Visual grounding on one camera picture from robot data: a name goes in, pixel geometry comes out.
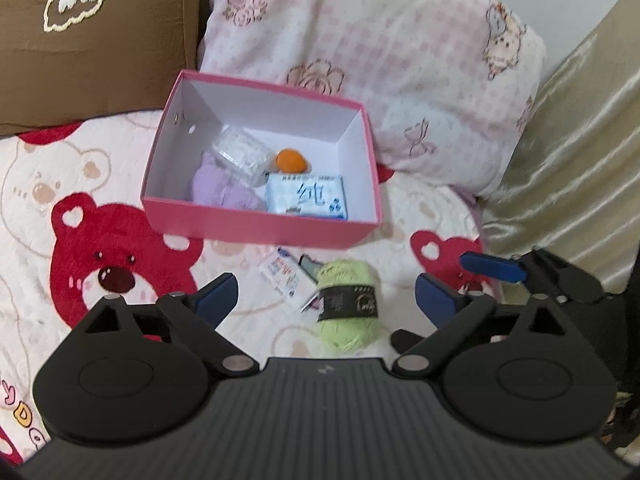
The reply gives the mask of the green yarn ball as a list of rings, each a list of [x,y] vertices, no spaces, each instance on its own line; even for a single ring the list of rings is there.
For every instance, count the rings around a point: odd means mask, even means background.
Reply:
[[[370,347],[382,332],[378,293],[371,267],[360,260],[340,259],[317,273],[318,336],[333,353]]]

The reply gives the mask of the brown pillow with cloud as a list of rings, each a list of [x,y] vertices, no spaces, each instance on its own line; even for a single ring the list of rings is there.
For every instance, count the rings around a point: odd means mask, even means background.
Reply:
[[[1,0],[1,132],[159,110],[207,0]]]

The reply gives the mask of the orange makeup sponge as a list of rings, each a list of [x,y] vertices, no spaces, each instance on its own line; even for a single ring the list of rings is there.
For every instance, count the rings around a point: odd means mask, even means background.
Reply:
[[[292,148],[281,150],[274,163],[282,174],[304,174],[309,169],[307,159],[299,151]]]

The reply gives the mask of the blue wet wipes pack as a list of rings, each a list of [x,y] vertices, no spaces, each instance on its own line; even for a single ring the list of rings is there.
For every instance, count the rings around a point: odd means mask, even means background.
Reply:
[[[270,174],[268,211],[293,217],[348,219],[343,179],[322,174]]]

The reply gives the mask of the small card under packet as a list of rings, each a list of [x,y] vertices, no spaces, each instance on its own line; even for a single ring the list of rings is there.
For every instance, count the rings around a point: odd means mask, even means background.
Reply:
[[[298,259],[298,265],[300,268],[307,274],[308,278],[314,282],[314,284],[318,284],[318,278],[320,270],[323,268],[324,263],[311,258],[310,255],[303,254]],[[318,310],[320,308],[319,296],[316,295],[314,298],[310,300],[310,303],[304,307],[304,311],[309,309]]]

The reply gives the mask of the pink cardboard box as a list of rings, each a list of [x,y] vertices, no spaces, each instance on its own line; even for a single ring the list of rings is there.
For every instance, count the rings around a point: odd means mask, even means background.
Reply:
[[[362,104],[192,70],[171,89],[141,200],[158,232],[224,242],[349,248],[383,219]]]

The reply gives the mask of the pink floral pillow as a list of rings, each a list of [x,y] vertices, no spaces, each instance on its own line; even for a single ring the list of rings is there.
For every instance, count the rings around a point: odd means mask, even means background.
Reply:
[[[378,161],[486,196],[541,82],[542,39],[499,0],[210,0],[202,72],[360,102]]]

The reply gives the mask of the purple plush toy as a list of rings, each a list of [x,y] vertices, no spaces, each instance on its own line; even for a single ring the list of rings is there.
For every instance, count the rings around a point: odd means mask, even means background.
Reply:
[[[194,204],[206,207],[266,210],[264,200],[219,166],[211,152],[202,154],[201,165],[191,182],[191,200]]]

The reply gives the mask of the bear print blanket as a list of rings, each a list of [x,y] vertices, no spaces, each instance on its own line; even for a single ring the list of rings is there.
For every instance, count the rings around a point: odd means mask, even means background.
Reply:
[[[268,247],[188,240],[150,227],[140,188],[159,119],[155,112],[116,115],[1,141],[1,456],[7,462],[19,464],[47,442],[32,382],[70,329],[110,292],[150,304],[230,272],[240,299],[220,326],[226,338],[258,360],[330,354],[314,315],[289,306],[260,275]],[[472,198],[387,168],[378,180],[382,224],[344,257],[374,272],[382,332],[364,354],[389,359],[389,332],[432,330],[413,301],[416,277],[434,270],[452,287],[480,287],[457,260],[483,249],[485,237]]]

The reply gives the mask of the clear plastic container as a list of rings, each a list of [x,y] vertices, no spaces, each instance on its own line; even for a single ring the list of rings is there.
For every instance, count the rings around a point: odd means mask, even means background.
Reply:
[[[210,147],[219,166],[253,188],[266,182],[276,157],[271,148],[237,126],[217,133]]]

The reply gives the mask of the white tissue packet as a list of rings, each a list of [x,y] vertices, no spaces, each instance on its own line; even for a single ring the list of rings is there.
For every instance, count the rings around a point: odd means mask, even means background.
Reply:
[[[285,249],[278,247],[258,264],[262,277],[294,310],[303,312],[317,296],[316,282]]]

